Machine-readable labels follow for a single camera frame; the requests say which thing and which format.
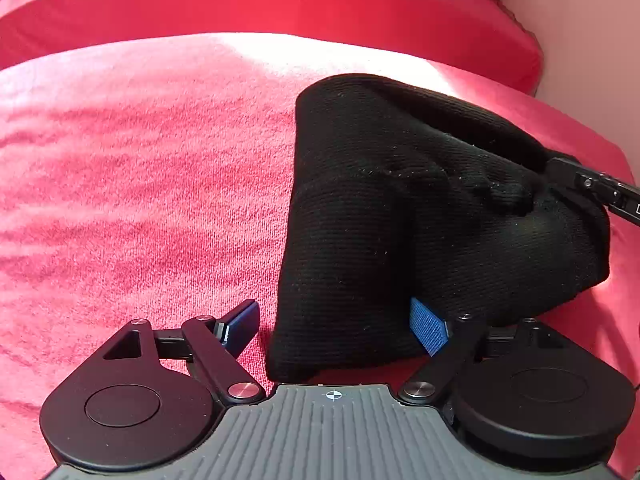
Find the red mattress sheet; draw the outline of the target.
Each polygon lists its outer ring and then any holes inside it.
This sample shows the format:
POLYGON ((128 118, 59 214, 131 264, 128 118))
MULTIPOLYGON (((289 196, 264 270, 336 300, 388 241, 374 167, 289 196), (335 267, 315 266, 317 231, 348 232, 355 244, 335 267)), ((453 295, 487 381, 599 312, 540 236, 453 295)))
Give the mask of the red mattress sheet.
POLYGON ((407 53, 534 93, 544 55, 496 0, 1 0, 1 64, 110 42, 276 32, 407 53))

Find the black knit pants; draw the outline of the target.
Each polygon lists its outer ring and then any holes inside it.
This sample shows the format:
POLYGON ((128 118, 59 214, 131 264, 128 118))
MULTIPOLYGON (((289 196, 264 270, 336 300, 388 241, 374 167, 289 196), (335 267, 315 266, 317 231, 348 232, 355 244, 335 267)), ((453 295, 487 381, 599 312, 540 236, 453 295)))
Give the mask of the black knit pants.
POLYGON ((306 88, 295 122, 273 382, 417 356, 413 301, 509 325, 608 278, 604 207, 484 108, 350 74, 306 88))

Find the pink terry bed blanket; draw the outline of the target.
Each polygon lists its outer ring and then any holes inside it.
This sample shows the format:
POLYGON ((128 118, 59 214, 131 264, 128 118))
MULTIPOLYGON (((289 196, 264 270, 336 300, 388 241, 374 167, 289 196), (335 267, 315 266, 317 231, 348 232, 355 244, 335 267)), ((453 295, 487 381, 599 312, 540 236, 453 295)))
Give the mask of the pink terry bed blanket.
POLYGON ((531 96, 396 52, 285 35, 102 44, 1 73, 1 472, 53 467, 47 395, 122 324, 247 298, 269 333, 296 96, 366 73, 450 94, 620 180, 623 151, 531 96))

